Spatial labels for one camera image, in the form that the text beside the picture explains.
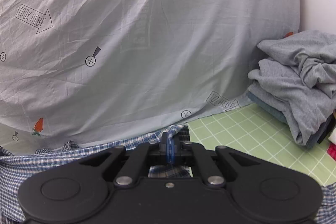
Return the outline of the blue plaid shirt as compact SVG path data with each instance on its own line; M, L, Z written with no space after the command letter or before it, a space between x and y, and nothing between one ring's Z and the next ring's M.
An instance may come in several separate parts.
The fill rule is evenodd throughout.
M17 192L20 185L29 177L116 145L123 145L127 151L130 151L142 143L149 141L157 143L161 141L164 132L167 132L169 139L178 136L181 141L190 140L188 126L180 124L138 137L85 148L79 148L74 141L68 141L61 150L38 149L32 155L14 155L1 147L1 223L22 223L25 221L25 216L17 199ZM187 176L189 176L189 170L182 166L172 167L168 165L163 167L157 165L151 167L149 171L149 177L155 178L187 178ZM316 223L335 223L335 183L321 188L323 200L315 221Z

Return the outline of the green grid tablecloth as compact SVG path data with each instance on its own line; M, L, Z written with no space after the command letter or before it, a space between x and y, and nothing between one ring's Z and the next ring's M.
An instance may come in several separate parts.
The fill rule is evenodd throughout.
M297 145L288 126L251 104L226 113L195 119L188 124L191 140L207 149L227 145L260 159L297 170L320 185L335 182L335 160L324 140L312 149Z

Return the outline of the dark teal folded garment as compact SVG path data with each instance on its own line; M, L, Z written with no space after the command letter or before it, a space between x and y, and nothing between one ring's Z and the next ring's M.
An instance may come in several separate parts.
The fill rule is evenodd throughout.
M258 106L263 108L270 115L274 116L277 120L281 121L282 123L288 124L284 114L281 111L278 111L276 108L269 106L251 92L247 92L247 97L252 102L256 103ZM329 133L332 132L334 126L335 126L335 118L333 115L331 115L329 116L329 118L326 120L325 123L320 125L318 131L310 136L309 140L305 145L306 148L312 149L315 144L317 143L321 144L322 141L327 137L327 135L329 135Z

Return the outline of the carrot print grey sheet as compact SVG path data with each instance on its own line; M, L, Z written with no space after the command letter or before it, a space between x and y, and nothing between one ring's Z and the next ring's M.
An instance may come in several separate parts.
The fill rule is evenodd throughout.
M299 0L1 0L1 146L129 139L245 106Z

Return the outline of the grey folded garment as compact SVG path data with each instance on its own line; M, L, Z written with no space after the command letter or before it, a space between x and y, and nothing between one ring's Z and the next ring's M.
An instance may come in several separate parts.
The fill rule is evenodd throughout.
M303 31L257 45L268 57L248 73L249 95L282 112L298 145L307 145L335 110L335 35Z

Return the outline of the red white cloth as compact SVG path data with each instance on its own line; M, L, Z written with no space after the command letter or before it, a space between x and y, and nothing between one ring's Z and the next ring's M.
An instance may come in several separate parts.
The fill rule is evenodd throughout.
M336 160L336 132L335 130L331 133L331 135L329 136L329 148L327 149L327 154L333 158L334 160Z

